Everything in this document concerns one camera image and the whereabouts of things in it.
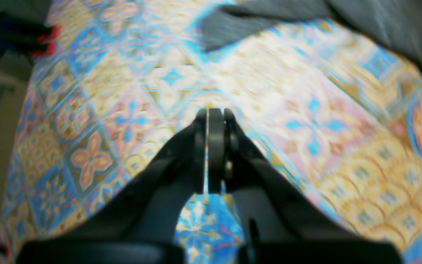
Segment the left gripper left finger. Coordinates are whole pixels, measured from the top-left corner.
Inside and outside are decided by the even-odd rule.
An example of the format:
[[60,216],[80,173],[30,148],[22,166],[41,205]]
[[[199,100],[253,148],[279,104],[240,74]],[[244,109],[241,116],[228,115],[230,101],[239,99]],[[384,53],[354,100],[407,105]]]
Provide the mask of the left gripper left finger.
[[149,165],[90,219],[22,247],[19,264],[184,264],[174,244],[180,212],[204,190],[207,112],[171,137]]

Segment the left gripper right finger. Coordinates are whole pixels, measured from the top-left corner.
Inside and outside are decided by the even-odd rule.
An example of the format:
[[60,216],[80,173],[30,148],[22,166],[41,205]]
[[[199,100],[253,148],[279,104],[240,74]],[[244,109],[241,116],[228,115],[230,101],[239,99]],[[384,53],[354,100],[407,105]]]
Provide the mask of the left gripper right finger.
[[392,244],[365,239],[321,212],[246,137],[229,109],[210,109],[208,190],[231,194],[245,244],[237,264],[401,264]]

